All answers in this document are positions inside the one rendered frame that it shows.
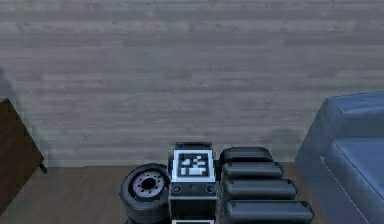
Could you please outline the blue grey sofa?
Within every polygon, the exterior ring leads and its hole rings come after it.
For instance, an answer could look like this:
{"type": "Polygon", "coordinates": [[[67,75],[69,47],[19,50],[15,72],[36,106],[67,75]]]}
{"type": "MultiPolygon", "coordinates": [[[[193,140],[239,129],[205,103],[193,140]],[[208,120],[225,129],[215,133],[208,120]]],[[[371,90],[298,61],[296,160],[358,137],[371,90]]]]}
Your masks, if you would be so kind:
{"type": "Polygon", "coordinates": [[[384,224],[384,91],[326,98],[295,163],[329,224],[384,224]]]}

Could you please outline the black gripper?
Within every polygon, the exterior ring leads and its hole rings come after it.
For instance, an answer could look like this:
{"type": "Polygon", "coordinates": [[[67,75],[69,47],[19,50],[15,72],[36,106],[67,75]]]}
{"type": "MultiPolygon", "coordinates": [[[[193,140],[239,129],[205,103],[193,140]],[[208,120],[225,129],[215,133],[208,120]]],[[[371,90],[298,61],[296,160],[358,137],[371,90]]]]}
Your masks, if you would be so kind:
{"type": "Polygon", "coordinates": [[[119,192],[126,224],[165,222],[169,218],[169,184],[167,167],[163,164],[144,164],[130,171],[119,192]]]}

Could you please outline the dark brown wooden cabinet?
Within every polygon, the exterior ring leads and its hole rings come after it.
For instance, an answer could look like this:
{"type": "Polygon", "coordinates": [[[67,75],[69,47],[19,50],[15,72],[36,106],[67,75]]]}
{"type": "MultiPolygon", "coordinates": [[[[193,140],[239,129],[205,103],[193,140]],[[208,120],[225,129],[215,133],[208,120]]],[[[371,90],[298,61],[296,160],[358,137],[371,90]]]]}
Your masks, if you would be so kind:
{"type": "Polygon", "coordinates": [[[0,216],[37,169],[46,174],[44,156],[8,98],[0,100],[0,216]]]}

